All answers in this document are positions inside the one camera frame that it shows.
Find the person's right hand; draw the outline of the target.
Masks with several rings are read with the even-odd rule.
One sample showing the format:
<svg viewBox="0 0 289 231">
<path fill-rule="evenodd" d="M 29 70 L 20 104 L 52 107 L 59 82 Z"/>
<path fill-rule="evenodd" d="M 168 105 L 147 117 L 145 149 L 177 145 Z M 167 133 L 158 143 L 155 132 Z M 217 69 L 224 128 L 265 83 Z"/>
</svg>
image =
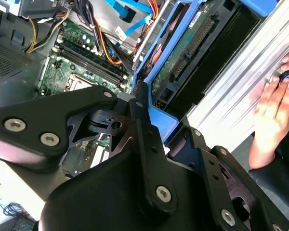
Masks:
<svg viewBox="0 0 289 231">
<path fill-rule="evenodd" d="M 268 83 L 255 109 L 255 135 L 249 154 L 252 169 L 275 158 L 275 150 L 289 132 L 289 79 Z"/>
</svg>

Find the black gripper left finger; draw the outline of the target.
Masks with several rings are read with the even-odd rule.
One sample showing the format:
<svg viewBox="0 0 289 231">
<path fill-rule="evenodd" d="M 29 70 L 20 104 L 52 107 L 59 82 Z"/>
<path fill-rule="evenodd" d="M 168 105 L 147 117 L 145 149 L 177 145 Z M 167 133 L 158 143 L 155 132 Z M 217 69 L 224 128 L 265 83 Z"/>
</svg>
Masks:
<svg viewBox="0 0 289 231">
<path fill-rule="evenodd" d="M 0 160 L 37 172 L 51 172 L 60 166 L 67 151 L 80 141 L 98 134 L 110 136 L 110 158 L 72 180 L 67 193 L 82 197 L 92 184 L 111 180 L 102 176 L 121 173 L 131 158 L 132 189 L 142 211 L 170 216 L 178 199 L 167 166 L 159 130 L 151 123 L 148 86 L 139 82 L 128 101 L 103 86 L 60 93 L 32 101 L 0 107 Z"/>
</svg>

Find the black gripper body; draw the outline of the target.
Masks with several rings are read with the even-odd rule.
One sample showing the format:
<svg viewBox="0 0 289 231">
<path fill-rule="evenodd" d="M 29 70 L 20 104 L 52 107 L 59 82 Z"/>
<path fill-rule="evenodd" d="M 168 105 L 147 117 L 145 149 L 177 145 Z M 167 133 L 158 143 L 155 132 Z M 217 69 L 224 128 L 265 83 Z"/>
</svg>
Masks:
<svg viewBox="0 0 289 231">
<path fill-rule="evenodd" d="M 142 209 L 134 158 L 121 154 L 56 188 L 44 206 L 40 231 L 220 231 L 210 212 L 201 178 L 182 164 L 167 161 L 178 196 L 171 216 Z"/>
</svg>

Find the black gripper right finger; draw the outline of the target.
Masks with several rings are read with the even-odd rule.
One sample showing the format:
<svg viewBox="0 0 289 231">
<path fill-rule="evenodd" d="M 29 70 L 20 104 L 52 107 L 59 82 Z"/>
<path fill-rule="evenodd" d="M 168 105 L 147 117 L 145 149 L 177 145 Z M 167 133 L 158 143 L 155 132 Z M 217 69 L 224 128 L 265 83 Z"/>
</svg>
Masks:
<svg viewBox="0 0 289 231">
<path fill-rule="evenodd" d="M 184 117 L 167 139 L 169 156 L 200 170 L 210 211 L 221 231 L 289 231 L 289 221 L 223 147 L 209 149 Z"/>
</svg>

